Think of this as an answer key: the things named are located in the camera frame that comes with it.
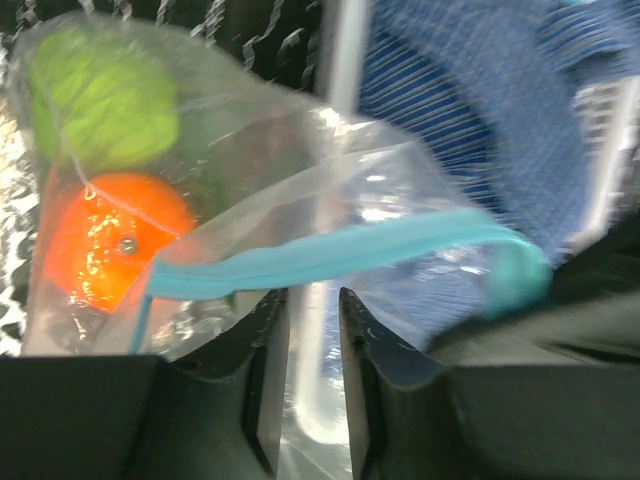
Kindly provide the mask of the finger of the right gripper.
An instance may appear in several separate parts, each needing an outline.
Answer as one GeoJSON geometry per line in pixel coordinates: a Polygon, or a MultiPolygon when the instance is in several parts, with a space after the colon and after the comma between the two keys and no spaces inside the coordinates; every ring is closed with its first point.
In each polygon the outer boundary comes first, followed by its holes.
{"type": "Polygon", "coordinates": [[[639,227],[620,224],[554,274],[540,304],[437,337],[445,365],[639,363],[639,227]]]}

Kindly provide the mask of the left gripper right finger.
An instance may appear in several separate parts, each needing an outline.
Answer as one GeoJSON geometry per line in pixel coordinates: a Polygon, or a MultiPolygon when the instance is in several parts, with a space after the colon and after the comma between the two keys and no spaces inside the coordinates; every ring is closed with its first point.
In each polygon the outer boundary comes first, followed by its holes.
{"type": "Polygon", "coordinates": [[[639,370],[445,367],[340,293],[357,479],[635,479],[639,370]]]}

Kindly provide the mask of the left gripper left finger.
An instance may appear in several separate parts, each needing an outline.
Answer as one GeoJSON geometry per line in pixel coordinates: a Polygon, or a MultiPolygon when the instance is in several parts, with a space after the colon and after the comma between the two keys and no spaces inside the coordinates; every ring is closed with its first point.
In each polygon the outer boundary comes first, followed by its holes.
{"type": "Polygon", "coordinates": [[[191,354],[5,358],[5,479],[272,479],[288,355],[273,291],[191,354]]]}

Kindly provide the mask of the clear zip top bag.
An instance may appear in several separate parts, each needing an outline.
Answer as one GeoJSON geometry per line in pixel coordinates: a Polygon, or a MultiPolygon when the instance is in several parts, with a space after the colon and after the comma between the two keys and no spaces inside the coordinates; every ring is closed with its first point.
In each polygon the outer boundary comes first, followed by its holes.
{"type": "Polygon", "coordinates": [[[335,321],[335,296],[323,284],[354,290],[420,345],[468,316],[525,306],[548,287],[540,249],[460,195],[418,138],[267,83],[182,29],[68,13],[19,35],[7,86],[40,188],[26,355],[177,358],[232,328],[268,292],[308,286],[303,352],[334,356],[323,334],[335,321]],[[29,67],[40,43],[65,27],[106,32],[164,66],[179,95],[170,150],[98,171],[40,153],[29,67]],[[66,201],[115,172],[149,174],[176,189],[196,227],[160,249],[106,313],[73,303],[44,267],[66,201]]]}

